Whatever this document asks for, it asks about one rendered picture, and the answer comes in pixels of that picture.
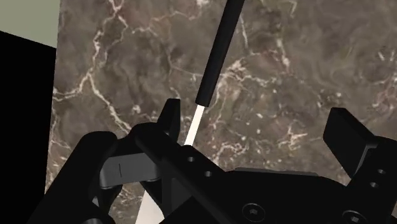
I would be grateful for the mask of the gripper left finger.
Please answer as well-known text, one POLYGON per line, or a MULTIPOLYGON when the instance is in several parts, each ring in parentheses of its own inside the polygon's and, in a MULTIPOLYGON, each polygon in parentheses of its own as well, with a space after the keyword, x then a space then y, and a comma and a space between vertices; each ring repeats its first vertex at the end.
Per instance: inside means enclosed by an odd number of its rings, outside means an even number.
POLYGON ((180 101, 167 100, 157 122, 84 135, 27 224, 116 224, 111 206, 126 183, 141 182, 165 218, 159 224, 226 224, 204 190, 219 173, 203 154, 178 144, 180 101))

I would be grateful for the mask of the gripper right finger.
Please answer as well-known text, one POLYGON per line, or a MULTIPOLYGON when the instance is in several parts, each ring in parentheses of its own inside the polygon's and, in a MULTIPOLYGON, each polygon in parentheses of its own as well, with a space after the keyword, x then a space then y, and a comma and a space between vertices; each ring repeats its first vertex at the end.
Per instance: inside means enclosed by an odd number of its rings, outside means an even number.
POLYGON ((390 218, 397 203, 397 141, 372 134, 345 108, 331 108, 323 141, 350 177, 343 218, 390 218))

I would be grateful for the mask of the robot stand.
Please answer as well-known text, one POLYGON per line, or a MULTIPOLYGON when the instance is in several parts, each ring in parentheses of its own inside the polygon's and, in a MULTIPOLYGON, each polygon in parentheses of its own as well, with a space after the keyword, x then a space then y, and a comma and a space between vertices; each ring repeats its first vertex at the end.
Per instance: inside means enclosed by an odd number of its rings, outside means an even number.
POLYGON ((0 224, 25 224, 44 195, 55 58, 0 31, 0 224))

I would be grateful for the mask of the black handled white knife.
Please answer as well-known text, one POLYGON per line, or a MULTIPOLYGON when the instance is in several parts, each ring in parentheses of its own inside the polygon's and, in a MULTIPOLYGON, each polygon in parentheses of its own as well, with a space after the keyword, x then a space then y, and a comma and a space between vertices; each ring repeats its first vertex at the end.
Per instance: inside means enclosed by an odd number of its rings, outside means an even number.
MULTIPOLYGON (((239 21, 244 1, 245 0, 226 1, 195 99, 197 108, 184 142, 185 145, 191 146, 193 144, 204 110, 211 103, 223 63, 233 38, 237 22, 239 21)), ((145 192, 138 211, 136 224, 156 224, 163 219, 164 216, 161 214, 160 208, 155 204, 151 196, 149 196, 149 193, 145 192)))

